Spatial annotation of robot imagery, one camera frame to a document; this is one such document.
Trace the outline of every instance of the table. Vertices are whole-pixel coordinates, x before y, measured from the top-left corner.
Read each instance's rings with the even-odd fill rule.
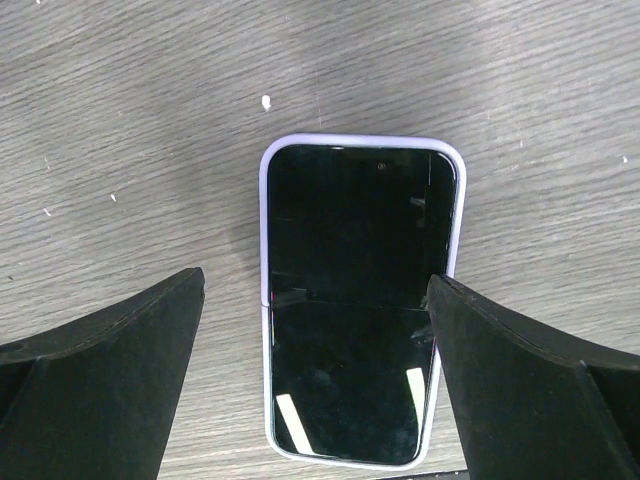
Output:
[[[451,143],[458,280],[640,353],[639,17],[634,0],[4,2],[0,342],[202,266],[160,478],[375,476],[264,437],[258,165],[307,131]],[[441,385],[417,471],[464,467]]]

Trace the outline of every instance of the smartphone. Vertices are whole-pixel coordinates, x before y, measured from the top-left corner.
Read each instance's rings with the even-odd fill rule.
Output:
[[[426,300],[453,276],[466,173],[438,140],[290,135],[260,166],[265,426],[280,454],[403,470],[440,377]]]

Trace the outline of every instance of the phone frame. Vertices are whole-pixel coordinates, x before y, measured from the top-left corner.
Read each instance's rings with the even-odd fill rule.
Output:
[[[306,455],[293,454],[280,448],[275,442],[274,432],[274,402],[271,391],[271,316],[269,302],[269,210],[268,210],[268,182],[267,175],[269,164],[274,155],[284,147],[291,145],[325,145],[335,147],[364,147],[364,148],[403,148],[433,150],[442,154],[455,170],[456,193],[453,208],[453,218],[451,223],[451,235],[449,237],[449,258],[447,261],[446,274],[453,277],[456,257],[458,254],[458,240],[460,238],[460,226],[462,222],[462,210],[467,184],[467,173],[464,161],[460,154],[450,145],[440,140],[418,137],[387,137],[369,135],[334,135],[334,134],[294,134],[282,137],[272,143],[262,156],[260,163],[259,196],[260,196],[260,293],[262,304],[262,351],[263,351],[263,375],[264,375],[264,409],[265,409],[265,432],[269,445],[286,458],[292,460],[302,460],[311,463],[324,465],[334,465],[342,467],[362,468],[379,471],[404,471],[414,468],[420,464],[427,455],[429,440],[433,427],[433,417],[435,414],[438,384],[440,381],[440,353],[435,344],[433,361],[429,378],[429,388],[427,392],[427,411],[425,415],[425,425],[422,434],[422,443],[415,460],[405,465],[382,465],[373,463],[362,463],[350,460],[333,460],[325,458],[310,457]]]

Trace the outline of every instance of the white debris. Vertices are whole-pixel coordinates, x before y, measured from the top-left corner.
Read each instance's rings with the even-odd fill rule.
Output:
[[[271,97],[269,95],[262,96],[262,108],[264,108],[265,112],[268,112],[271,108]]]

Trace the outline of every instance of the black screen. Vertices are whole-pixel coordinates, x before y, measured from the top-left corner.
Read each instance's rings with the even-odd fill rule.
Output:
[[[455,170],[430,150],[297,145],[268,170],[275,441],[402,465],[418,454]]]

